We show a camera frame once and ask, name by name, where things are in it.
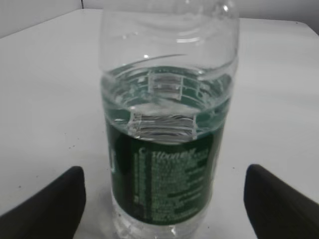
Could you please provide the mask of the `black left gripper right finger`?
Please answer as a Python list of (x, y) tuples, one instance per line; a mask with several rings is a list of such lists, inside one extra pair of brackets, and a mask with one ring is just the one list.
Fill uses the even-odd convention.
[(245, 209), (259, 239), (317, 239), (319, 205), (258, 164), (245, 178)]

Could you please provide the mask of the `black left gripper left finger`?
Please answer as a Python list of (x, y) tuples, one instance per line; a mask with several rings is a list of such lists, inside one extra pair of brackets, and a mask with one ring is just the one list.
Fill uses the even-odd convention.
[(0, 217), (2, 239), (71, 239), (86, 205), (84, 171), (73, 166)]

